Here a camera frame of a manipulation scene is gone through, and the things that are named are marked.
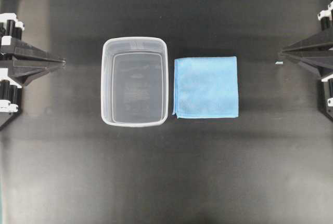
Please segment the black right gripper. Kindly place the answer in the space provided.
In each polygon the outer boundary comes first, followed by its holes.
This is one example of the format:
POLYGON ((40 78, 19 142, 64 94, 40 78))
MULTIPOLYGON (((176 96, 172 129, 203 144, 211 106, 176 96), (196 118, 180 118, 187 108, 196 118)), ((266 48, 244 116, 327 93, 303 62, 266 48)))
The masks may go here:
POLYGON ((318 14, 322 31, 284 47, 280 53, 321 78, 325 113, 332 120, 332 1, 318 14))

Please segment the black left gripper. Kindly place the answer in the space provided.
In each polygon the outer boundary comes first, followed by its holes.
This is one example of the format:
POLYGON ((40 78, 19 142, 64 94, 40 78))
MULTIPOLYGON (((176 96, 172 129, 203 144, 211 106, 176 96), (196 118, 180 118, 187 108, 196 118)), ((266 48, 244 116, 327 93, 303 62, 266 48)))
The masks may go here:
POLYGON ((15 13, 1 14, 1 49, 10 45, 11 54, 1 50, 1 129, 21 113, 23 86, 66 65, 65 59, 20 40, 23 31, 15 13))

